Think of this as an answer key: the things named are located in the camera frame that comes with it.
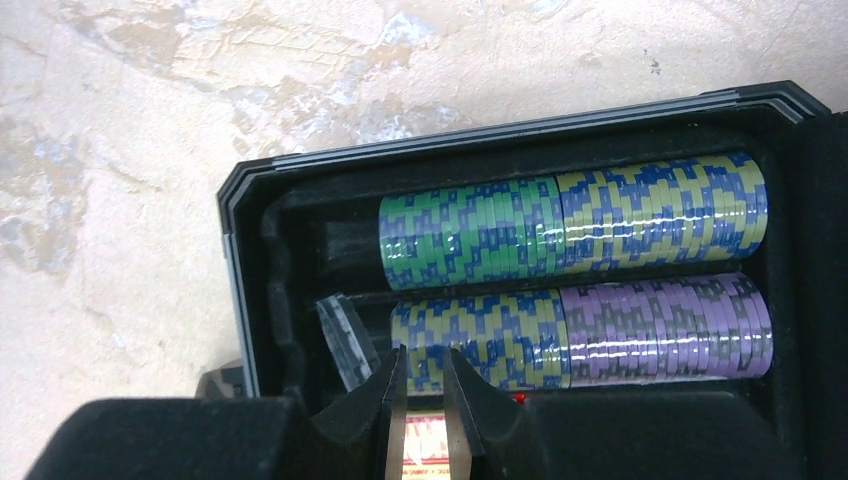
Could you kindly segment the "black foam-lined poker case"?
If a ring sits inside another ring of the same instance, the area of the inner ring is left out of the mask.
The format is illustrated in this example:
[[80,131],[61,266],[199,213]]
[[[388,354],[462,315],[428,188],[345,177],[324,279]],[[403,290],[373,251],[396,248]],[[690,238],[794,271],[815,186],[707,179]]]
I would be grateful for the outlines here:
[[790,81],[239,163],[270,468],[843,479],[847,116]]

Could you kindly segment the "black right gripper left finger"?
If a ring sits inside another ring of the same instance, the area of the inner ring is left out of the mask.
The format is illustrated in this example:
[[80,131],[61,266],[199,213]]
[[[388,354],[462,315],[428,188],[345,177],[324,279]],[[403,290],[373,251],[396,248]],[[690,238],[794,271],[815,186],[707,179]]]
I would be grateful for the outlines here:
[[60,425],[30,479],[399,479],[404,348],[311,416],[301,396],[89,402]]

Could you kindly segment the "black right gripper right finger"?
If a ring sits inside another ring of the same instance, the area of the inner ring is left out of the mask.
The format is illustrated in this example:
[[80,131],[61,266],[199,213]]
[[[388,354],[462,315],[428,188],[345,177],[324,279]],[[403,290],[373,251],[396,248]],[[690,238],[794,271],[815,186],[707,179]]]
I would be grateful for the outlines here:
[[446,351],[454,479],[800,479],[742,397],[719,391],[575,390],[518,403]]

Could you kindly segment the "clear round dealer button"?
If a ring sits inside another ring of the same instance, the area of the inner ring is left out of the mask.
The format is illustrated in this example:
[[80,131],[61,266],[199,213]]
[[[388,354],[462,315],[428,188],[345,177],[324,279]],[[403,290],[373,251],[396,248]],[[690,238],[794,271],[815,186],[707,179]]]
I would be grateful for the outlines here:
[[322,332],[347,392],[363,385],[381,365],[380,357],[352,302],[333,294],[315,304]]

